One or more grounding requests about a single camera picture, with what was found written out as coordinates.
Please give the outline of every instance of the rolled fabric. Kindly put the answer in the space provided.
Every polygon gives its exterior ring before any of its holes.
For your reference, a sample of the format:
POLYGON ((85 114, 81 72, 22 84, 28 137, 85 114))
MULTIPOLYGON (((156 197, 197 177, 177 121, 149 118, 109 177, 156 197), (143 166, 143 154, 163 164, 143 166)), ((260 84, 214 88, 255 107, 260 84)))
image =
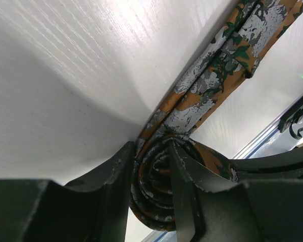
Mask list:
POLYGON ((245 80, 277 39, 303 12, 303 0, 241 0, 226 24, 187 70, 136 142, 130 208, 151 229, 175 230, 168 144, 237 181, 218 152, 193 141, 193 133, 245 80))

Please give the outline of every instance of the fabric fold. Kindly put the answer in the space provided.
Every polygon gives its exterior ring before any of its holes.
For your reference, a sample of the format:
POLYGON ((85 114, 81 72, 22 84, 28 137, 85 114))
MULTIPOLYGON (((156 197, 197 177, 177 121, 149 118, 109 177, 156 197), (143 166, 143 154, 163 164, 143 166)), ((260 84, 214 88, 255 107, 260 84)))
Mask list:
POLYGON ((168 142, 226 179, 233 167, 189 138, 247 78, 303 12, 303 0, 241 0, 209 46, 165 98, 137 140, 130 207, 155 230, 175 230, 168 142))

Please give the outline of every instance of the orange and green patterned fabric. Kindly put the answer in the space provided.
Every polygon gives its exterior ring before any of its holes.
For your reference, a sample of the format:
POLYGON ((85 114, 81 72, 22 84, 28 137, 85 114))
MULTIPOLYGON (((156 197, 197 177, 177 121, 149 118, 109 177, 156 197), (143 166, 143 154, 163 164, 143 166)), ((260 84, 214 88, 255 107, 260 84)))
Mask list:
POLYGON ((303 0, 241 0, 153 114, 136 143, 130 201, 133 213, 146 226, 175 230, 169 142, 216 174, 238 180, 231 164, 189 135, 255 74, 268 50, 302 12, 303 0))

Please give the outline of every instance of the wire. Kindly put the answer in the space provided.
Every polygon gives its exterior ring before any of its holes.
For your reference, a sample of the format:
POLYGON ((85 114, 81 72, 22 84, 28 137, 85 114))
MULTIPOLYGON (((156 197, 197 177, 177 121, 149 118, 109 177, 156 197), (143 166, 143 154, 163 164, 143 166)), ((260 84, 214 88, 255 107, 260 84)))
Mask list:
POLYGON ((297 130, 297 134, 296 134, 296 133, 294 132, 294 130, 293 130, 293 124, 294 124, 294 123, 292 123, 292 124, 290 125, 290 127, 289 127, 289 133, 291 134, 291 136, 292 136, 293 138, 295 138, 295 139, 297 139, 297 140, 302 139, 303 136, 302 136, 300 133, 303 131, 303 128, 298 129, 298 130, 297 130))

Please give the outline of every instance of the white tabletop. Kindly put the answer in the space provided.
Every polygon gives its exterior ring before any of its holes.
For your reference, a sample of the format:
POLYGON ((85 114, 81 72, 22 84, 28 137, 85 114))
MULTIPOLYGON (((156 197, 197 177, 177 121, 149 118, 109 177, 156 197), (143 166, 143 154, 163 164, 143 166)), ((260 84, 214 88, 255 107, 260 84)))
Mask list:
MULTIPOLYGON (((0 177, 64 184, 134 140, 238 0, 0 1, 0 177)), ((303 15, 193 134, 236 155, 303 94, 303 15)), ((127 240, 150 230, 129 214, 127 240)))

